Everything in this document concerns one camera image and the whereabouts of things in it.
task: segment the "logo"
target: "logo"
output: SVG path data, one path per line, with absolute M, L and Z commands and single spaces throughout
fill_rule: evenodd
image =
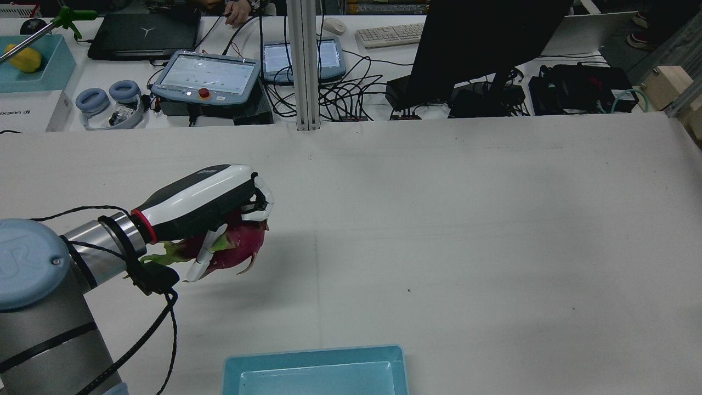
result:
M 156 28 L 155 27 L 152 27 L 151 29 L 145 29 L 143 27 L 141 28 L 141 30 L 144 31 L 144 38 L 145 39 L 146 39 L 147 34 L 149 34 L 149 32 L 151 32 L 153 29 L 156 29 Z
M 29 256 L 32 239 L 27 236 L 0 243 L 0 278 L 11 278 L 20 271 L 20 265 L 41 268 L 41 263 Z

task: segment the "white keyboard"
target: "white keyboard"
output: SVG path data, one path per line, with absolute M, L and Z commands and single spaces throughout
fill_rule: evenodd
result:
M 416 44 L 422 37 L 423 28 L 423 23 L 412 23 L 411 25 L 360 29 L 356 30 L 356 39 L 365 49 Z

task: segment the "pink dragon fruit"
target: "pink dragon fruit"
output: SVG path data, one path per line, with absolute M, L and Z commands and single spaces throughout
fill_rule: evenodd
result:
M 247 272 L 256 260 L 258 250 L 263 245 L 264 234 L 268 230 L 266 221 L 242 221 L 239 211 L 227 215 L 226 224 L 227 230 L 210 247 L 212 259 L 202 277 L 214 270 L 230 268 L 251 258 L 249 265 L 237 274 Z M 187 262 L 197 258 L 204 239 L 205 233 L 202 233 L 180 242 L 164 242 L 165 254 L 148 255 L 143 257 L 141 262 L 153 261 L 162 265 Z

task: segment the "person's hand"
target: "person's hand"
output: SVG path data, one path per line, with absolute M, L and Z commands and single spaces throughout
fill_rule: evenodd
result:
M 221 3 L 222 0 L 192 0 L 192 2 L 211 10 L 212 8 L 215 8 L 217 4 Z
M 249 17 L 249 13 L 251 13 L 251 4 L 249 4 L 247 0 L 230 1 L 224 7 L 224 14 L 230 14 L 225 23 L 227 25 L 240 25 L 246 22 L 246 19 Z

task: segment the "white mouse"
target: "white mouse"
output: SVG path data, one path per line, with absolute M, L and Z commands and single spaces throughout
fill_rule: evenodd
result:
M 346 24 L 336 18 L 325 18 L 322 29 L 330 33 L 342 35 L 346 33 Z

